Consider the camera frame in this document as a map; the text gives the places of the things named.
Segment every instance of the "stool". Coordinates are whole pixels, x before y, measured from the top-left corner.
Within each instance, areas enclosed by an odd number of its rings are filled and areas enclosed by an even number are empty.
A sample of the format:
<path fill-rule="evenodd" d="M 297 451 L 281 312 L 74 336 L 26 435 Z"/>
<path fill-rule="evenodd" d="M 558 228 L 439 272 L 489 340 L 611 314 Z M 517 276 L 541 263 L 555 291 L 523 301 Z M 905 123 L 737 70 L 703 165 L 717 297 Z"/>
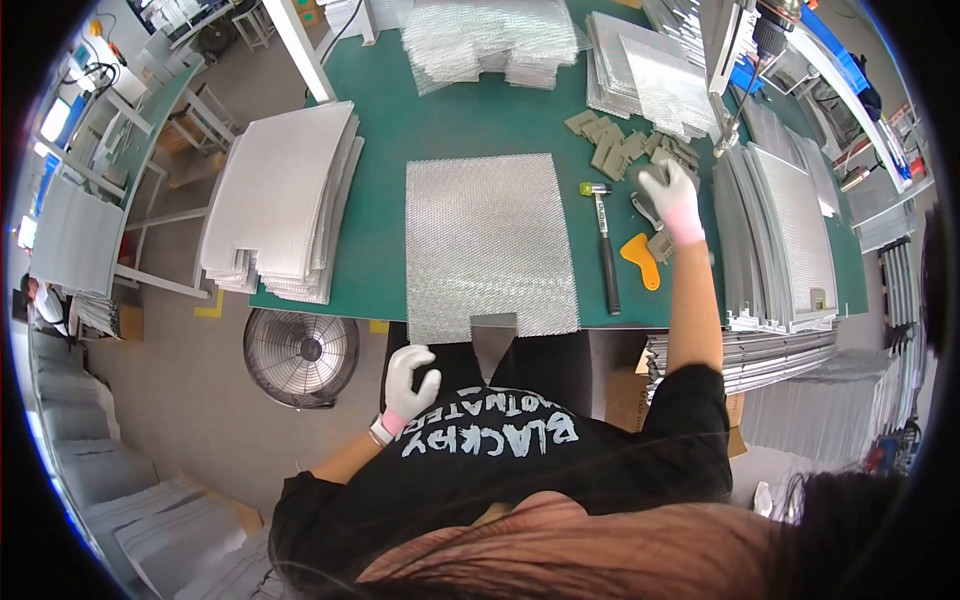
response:
<path fill-rule="evenodd" d="M 257 46 L 263 46 L 264 48 L 270 47 L 270 36 L 274 34 L 276 27 L 267 14 L 267 11 L 263 8 L 263 2 L 261 0 L 257 0 L 252 8 L 243 14 L 237 14 L 230 21 L 233 23 L 233 26 L 237 28 L 240 37 L 247 42 L 247 46 L 250 47 L 251 52 L 254 52 Z M 252 32 L 247 31 L 244 21 L 247 22 Z"/>

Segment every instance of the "hammer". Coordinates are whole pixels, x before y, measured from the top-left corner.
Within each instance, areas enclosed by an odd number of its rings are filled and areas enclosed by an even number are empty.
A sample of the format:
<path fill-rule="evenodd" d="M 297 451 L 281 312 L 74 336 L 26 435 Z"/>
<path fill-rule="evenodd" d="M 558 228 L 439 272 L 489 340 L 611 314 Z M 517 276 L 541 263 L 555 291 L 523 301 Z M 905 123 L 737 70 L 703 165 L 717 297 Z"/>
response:
<path fill-rule="evenodd" d="M 610 196 L 613 186 L 609 183 L 581 183 L 580 195 L 593 196 L 596 201 L 597 222 L 600 224 L 600 253 L 603 256 L 604 282 L 607 284 L 607 312 L 620 314 L 620 294 L 616 289 L 616 268 L 613 263 L 613 246 L 607 237 L 607 212 L 604 210 L 601 196 Z"/>

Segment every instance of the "pink glove cuff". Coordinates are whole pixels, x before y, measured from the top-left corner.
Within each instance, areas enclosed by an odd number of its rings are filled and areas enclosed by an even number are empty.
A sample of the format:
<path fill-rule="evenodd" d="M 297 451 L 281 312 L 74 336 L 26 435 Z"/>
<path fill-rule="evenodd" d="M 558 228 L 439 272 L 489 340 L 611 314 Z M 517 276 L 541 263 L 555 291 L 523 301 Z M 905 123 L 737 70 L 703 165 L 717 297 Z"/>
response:
<path fill-rule="evenodd" d="M 383 425 L 383 428 L 387 430 L 392 436 L 398 434 L 404 427 L 407 426 L 407 423 L 410 422 L 407 419 L 404 419 L 390 407 L 387 407 L 387 410 L 383 411 L 383 415 L 380 417 L 380 424 Z"/>
<path fill-rule="evenodd" d="M 700 224 L 700 213 L 696 204 L 676 204 L 661 215 L 663 224 L 670 229 L 670 235 L 678 246 L 690 246 L 707 239 L 704 226 Z"/>

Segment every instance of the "blue bin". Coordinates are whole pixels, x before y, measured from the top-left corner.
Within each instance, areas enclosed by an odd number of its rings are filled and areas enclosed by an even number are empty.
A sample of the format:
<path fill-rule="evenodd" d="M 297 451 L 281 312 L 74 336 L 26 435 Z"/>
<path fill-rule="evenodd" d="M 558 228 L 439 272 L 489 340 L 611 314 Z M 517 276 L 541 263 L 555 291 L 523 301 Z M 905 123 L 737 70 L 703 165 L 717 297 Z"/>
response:
<path fill-rule="evenodd" d="M 800 6 L 800 20 L 812 34 L 827 46 L 827 49 L 830 50 L 837 60 L 840 61 L 840 64 L 843 66 L 843 68 L 840 69 L 840 73 L 843 75 L 843 78 L 847 80 L 847 84 L 850 85 L 853 93 L 859 94 L 861 91 L 870 87 L 870 84 L 867 83 L 867 78 L 863 76 L 860 68 L 853 62 L 853 58 L 850 56 L 850 53 L 847 52 L 847 49 L 843 47 L 843 44 L 840 43 L 840 40 L 837 39 L 833 32 L 824 25 L 820 17 L 806 7 L 806 4 Z"/>
<path fill-rule="evenodd" d="M 754 66 L 748 60 L 744 60 L 743 64 L 738 62 L 733 66 L 733 71 L 730 73 L 730 83 L 746 91 L 747 85 L 750 85 L 750 78 L 753 76 Z M 763 80 L 757 77 L 754 85 L 750 88 L 750 93 L 753 94 L 762 87 Z"/>

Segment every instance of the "woman's left hand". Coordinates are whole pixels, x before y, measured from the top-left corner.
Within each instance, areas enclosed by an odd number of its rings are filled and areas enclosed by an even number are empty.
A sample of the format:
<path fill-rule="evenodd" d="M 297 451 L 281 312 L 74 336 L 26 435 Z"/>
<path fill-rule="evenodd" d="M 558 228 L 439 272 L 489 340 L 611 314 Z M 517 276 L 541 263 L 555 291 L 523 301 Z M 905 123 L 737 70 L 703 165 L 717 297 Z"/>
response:
<path fill-rule="evenodd" d="M 384 384 L 387 410 L 377 420 L 391 437 L 407 423 L 437 401 L 440 372 L 431 369 L 423 376 L 420 389 L 413 391 L 414 370 L 429 365 L 437 356 L 426 346 L 405 346 L 390 357 Z"/>

